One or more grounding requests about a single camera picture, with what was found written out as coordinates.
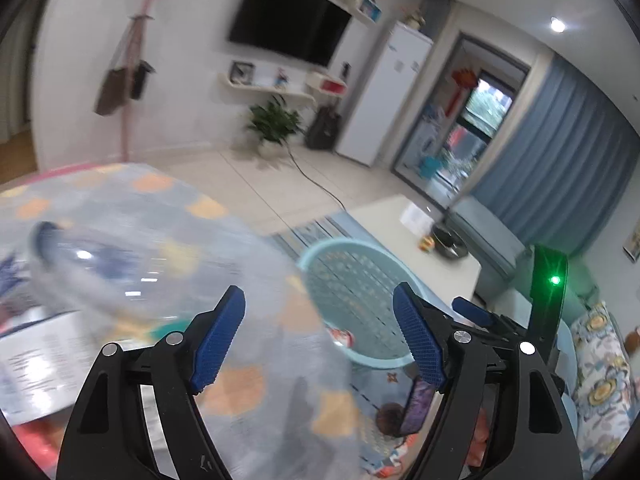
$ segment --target blue curtain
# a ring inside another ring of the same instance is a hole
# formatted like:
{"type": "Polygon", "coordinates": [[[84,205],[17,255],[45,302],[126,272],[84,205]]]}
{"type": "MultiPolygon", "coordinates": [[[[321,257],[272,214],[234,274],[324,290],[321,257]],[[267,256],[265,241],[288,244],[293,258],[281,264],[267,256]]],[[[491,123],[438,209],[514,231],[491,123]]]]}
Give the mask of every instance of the blue curtain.
{"type": "Polygon", "coordinates": [[[498,160],[471,194],[525,245],[578,254],[604,227],[640,153],[615,105],[556,55],[498,160]]]}

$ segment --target brown bag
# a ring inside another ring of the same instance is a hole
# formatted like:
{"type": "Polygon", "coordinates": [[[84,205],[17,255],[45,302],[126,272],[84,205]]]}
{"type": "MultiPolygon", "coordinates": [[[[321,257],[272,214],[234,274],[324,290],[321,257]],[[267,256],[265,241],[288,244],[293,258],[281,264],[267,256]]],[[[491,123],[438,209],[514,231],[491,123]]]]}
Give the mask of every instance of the brown bag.
{"type": "Polygon", "coordinates": [[[124,90],[127,81],[127,70],[125,68],[116,68],[116,64],[122,56],[123,48],[126,44],[126,40],[132,31],[132,26],[129,23],[127,30],[124,31],[120,43],[116,48],[116,52],[109,64],[109,70],[104,76],[102,86],[100,87],[100,93],[95,103],[94,111],[98,115],[107,116],[111,115],[124,104],[124,90]]]}
{"type": "Polygon", "coordinates": [[[124,104],[126,76],[125,68],[112,68],[107,72],[95,104],[95,113],[102,116],[111,115],[124,104]]]}

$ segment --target glass door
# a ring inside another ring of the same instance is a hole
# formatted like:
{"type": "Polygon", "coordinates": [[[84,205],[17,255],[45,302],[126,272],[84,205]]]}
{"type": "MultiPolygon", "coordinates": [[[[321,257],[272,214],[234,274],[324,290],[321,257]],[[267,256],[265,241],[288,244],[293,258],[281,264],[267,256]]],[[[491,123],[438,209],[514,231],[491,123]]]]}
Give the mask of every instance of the glass door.
{"type": "Polygon", "coordinates": [[[514,90],[486,72],[447,134],[438,176],[455,190],[474,170],[513,103],[514,90]]]}

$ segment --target black power cable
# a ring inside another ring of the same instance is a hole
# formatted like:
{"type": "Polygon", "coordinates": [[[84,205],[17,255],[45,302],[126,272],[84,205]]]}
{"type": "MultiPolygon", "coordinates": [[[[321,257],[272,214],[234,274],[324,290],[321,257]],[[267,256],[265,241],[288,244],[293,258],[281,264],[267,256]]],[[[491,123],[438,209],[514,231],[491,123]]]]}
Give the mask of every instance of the black power cable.
{"type": "Polygon", "coordinates": [[[298,168],[298,171],[300,173],[302,173],[302,176],[304,176],[309,182],[311,182],[312,184],[315,184],[316,186],[318,186],[320,189],[322,189],[325,193],[327,193],[328,195],[331,195],[331,197],[338,203],[340,204],[340,207],[344,210],[347,211],[347,208],[345,208],[344,204],[342,203],[342,201],[335,196],[331,191],[329,191],[327,188],[320,186],[320,184],[318,184],[315,180],[313,180],[311,177],[309,177],[308,175],[305,174],[304,171],[302,171],[302,169],[300,168],[300,166],[298,165],[298,163],[296,162],[296,159],[293,158],[293,153],[291,153],[291,148],[289,146],[289,143],[285,140],[285,144],[287,146],[287,151],[289,152],[289,156],[291,157],[291,160],[293,161],[293,163],[296,165],[296,168],[298,168]]]}

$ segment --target floral cushion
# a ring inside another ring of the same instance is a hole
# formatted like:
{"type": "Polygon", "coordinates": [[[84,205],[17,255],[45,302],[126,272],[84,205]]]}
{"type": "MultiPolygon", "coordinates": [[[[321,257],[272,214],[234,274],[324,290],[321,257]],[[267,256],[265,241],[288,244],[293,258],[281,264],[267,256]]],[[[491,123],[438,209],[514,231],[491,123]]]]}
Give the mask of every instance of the floral cushion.
{"type": "Polygon", "coordinates": [[[571,327],[578,363],[574,402],[582,471],[591,478],[616,450],[634,418],[629,362],[604,303],[571,327]]]}

